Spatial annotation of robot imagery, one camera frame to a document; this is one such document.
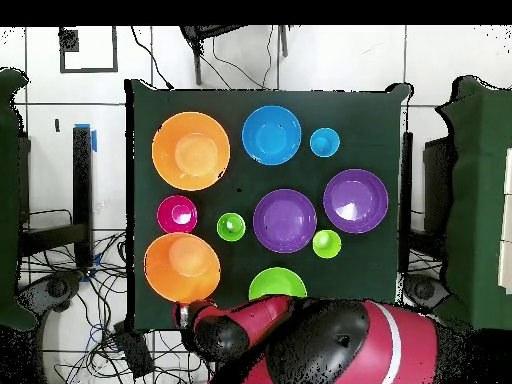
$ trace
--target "plastic bowl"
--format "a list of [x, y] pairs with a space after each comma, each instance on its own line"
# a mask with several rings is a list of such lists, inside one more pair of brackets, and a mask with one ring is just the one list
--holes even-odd
[[213, 293], [220, 281], [220, 262], [199, 237], [170, 233], [157, 238], [146, 250], [144, 273], [160, 296], [190, 303]]
[[328, 158], [334, 155], [340, 147], [340, 137], [331, 128], [320, 128], [311, 135], [309, 145], [315, 155]]
[[270, 192], [253, 215], [258, 241], [277, 253], [293, 253], [306, 246], [316, 229], [316, 212], [302, 193], [290, 189]]
[[217, 221], [217, 234], [226, 241], [238, 241], [245, 234], [244, 219], [234, 212], [222, 215]]
[[252, 112], [242, 128], [242, 142], [251, 158], [263, 165], [280, 165], [299, 150], [299, 120], [281, 106], [263, 106]]
[[324, 192], [324, 209], [340, 230], [359, 234], [374, 229], [386, 216], [388, 192], [383, 182], [364, 169], [335, 175]]
[[197, 224], [197, 209], [185, 196], [170, 196], [160, 203], [156, 218], [166, 233], [189, 233]]
[[153, 163], [160, 176], [181, 190], [201, 190], [215, 183], [229, 162], [229, 140], [222, 126], [199, 112], [170, 117], [156, 132]]
[[334, 258], [341, 250], [341, 238], [332, 230], [320, 230], [313, 237], [313, 251], [322, 259]]
[[288, 296], [306, 297], [306, 286], [301, 278], [286, 268], [268, 268], [261, 271], [252, 280], [249, 287], [249, 300], [267, 294], [285, 294]]

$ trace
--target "red robot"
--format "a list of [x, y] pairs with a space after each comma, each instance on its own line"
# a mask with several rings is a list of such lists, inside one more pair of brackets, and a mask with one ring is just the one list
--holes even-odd
[[223, 311], [204, 300], [176, 305], [173, 315], [185, 347], [218, 364], [208, 384], [468, 384], [511, 377], [510, 332], [459, 334], [372, 301], [278, 295]]

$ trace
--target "lime green bowl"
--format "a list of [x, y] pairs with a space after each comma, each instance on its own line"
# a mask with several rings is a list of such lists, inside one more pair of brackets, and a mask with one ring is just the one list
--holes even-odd
[[268, 268], [261, 271], [249, 287], [249, 300], [267, 294], [286, 294], [288, 296], [306, 297], [306, 286], [301, 278], [286, 268]]
[[320, 230], [313, 237], [313, 251], [323, 259], [334, 258], [341, 250], [341, 238], [332, 230]]
[[217, 234], [226, 241], [238, 241], [245, 234], [244, 219], [234, 212], [222, 215], [217, 221]]

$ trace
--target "pink bowl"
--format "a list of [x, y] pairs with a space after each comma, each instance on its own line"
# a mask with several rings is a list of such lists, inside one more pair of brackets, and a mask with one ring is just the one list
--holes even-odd
[[156, 219], [166, 233], [190, 233], [197, 224], [197, 209], [186, 197], [171, 196], [160, 203]]

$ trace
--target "small blue bowl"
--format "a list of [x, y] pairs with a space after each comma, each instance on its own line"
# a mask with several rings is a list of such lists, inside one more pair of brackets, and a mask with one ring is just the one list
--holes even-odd
[[263, 165], [281, 165], [299, 150], [298, 119], [281, 106], [263, 106], [252, 112], [242, 128], [242, 142], [251, 158]]
[[340, 147], [338, 133], [330, 128], [316, 130], [309, 141], [313, 153], [321, 158], [334, 155]]

